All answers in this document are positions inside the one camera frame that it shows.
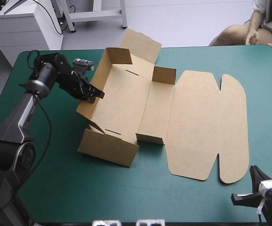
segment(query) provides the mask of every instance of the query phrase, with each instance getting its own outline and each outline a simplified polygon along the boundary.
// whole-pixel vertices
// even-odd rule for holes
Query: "cabinet drawer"
[[[36,32],[0,33],[0,47],[47,44],[43,34]]]
[[[48,45],[32,45],[32,46],[14,46],[14,47],[1,47],[0,48],[6,59],[11,66],[14,65],[18,55],[24,51],[36,50],[49,50]]]
[[[0,33],[39,31],[33,16],[0,18]]]

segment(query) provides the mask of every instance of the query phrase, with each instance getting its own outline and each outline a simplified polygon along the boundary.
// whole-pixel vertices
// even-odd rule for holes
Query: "white table leg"
[[[70,17],[70,7],[67,3],[66,0],[60,0],[62,9],[64,11],[65,17],[66,17],[66,22],[68,23],[68,27],[70,29],[71,32],[75,32],[75,26],[73,24],[73,21],[71,20]]]
[[[127,28],[125,0],[120,0],[121,14],[122,14],[122,27]]]

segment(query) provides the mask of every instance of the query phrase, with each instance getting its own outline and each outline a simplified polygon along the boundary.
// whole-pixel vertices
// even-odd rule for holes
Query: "person's leg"
[[[210,46],[227,46],[227,45],[244,45],[245,38],[248,33],[250,21],[243,25],[231,25],[223,30],[217,37],[215,37]],[[266,29],[259,28],[259,43],[272,43],[272,33]],[[255,38],[251,39],[250,43],[255,44]]]
[[[216,36],[209,46],[244,45],[250,21],[243,25],[231,25]]]

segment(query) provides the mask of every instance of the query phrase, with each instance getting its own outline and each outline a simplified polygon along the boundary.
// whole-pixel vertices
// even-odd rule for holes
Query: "green table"
[[[85,58],[96,64],[102,50],[64,50],[69,62]],[[0,96],[0,123],[23,95],[18,86],[31,70],[22,53]],[[272,49],[259,46],[163,48],[157,65],[212,72],[220,84],[225,73],[237,78],[247,93],[250,164],[272,177]],[[42,101],[54,126],[46,158],[19,195],[37,222],[91,222],[95,219],[164,218],[171,222],[257,221],[256,209],[234,207],[231,193],[251,191],[249,172],[226,185],[216,163],[206,181],[170,174],[165,149],[140,143],[139,152],[126,168],[78,153],[87,121],[76,112],[78,100],[54,87]],[[48,124],[38,108],[31,125],[40,156]]]

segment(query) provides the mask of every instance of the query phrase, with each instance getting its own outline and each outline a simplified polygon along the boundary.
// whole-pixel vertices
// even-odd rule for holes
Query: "person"
[[[227,27],[210,46],[269,44],[272,47],[272,0],[253,0],[252,8],[250,20]]]

